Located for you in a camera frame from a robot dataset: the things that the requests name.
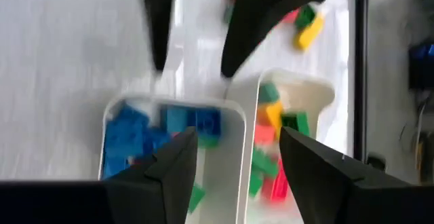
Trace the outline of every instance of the white bin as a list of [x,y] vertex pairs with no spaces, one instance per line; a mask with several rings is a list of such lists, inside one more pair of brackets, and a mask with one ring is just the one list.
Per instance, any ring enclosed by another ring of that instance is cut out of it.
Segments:
[[226,94],[226,99],[240,104],[246,114],[247,128],[241,165],[238,223],[302,223],[292,197],[278,206],[264,204],[248,197],[259,85],[263,81],[273,81],[276,84],[284,109],[307,112],[313,138],[316,137],[319,114],[334,100],[334,89],[325,81],[283,69],[273,69],[243,80],[235,78]]
[[239,188],[241,182],[241,158],[245,139],[245,115],[235,102],[225,100],[174,100],[146,94],[124,94],[107,105],[104,112],[100,176],[107,121],[111,120],[123,102],[145,112],[151,125],[159,125],[159,105],[188,107],[215,107],[222,116],[222,136],[219,146],[199,149],[195,182],[206,191],[196,210],[189,214],[186,223],[237,223]]

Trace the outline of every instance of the white floor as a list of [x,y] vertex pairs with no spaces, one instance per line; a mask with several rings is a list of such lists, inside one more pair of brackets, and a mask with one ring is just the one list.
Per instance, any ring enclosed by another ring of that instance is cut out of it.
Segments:
[[[176,52],[166,68],[182,66],[176,74],[166,70],[162,82],[153,79],[140,1],[0,0],[0,179],[96,179],[102,112],[120,91],[177,96],[180,74],[180,96],[223,98],[224,0],[177,1],[169,44]],[[294,50],[294,27],[280,24],[238,78],[283,67],[330,82],[335,101],[317,135],[346,153],[353,128],[353,11],[350,0],[327,2],[324,30],[308,52]]]
[[410,142],[416,113],[408,92],[407,50],[429,32],[416,0],[369,0],[367,152],[383,154],[387,172],[411,183],[417,183]]

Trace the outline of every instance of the yellow lego brick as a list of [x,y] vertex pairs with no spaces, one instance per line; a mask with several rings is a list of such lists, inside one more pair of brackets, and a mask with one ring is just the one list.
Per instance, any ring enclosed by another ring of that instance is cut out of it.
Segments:
[[275,129],[276,140],[280,138],[280,128],[282,127],[281,114],[283,112],[282,102],[279,100],[274,104],[258,106],[256,121],[262,125],[270,125]]
[[295,38],[295,46],[300,50],[307,50],[312,41],[318,36],[323,28],[324,19],[317,14],[312,24],[306,27],[303,31],[297,34]]

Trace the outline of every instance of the blue object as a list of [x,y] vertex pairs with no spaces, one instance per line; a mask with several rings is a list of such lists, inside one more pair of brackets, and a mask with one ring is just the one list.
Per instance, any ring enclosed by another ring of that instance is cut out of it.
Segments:
[[149,117],[146,114],[137,111],[136,109],[127,104],[122,107],[116,119],[130,119],[133,121],[140,121],[144,128],[147,127],[149,124]]
[[429,56],[434,56],[434,45],[430,45],[429,46],[428,55]]
[[187,128],[188,110],[185,107],[168,106],[163,109],[161,122],[163,128],[171,133],[184,132]]
[[102,179],[107,179],[125,170],[128,167],[127,160],[120,157],[104,157],[104,169]]
[[107,124],[104,152],[109,157],[126,158],[143,154],[143,127],[140,121],[116,119]]
[[144,148],[149,149],[152,145],[153,151],[162,147],[165,143],[170,142],[171,136],[168,132],[164,132],[158,128],[150,128],[146,131],[146,139],[144,141]]
[[196,127],[197,126],[196,122],[197,122],[196,110],[194,108],[191,108],[187,111],[187,126]]
[[196,128],[199,134],[221,135],[220,111],[217,109],[197,109]]

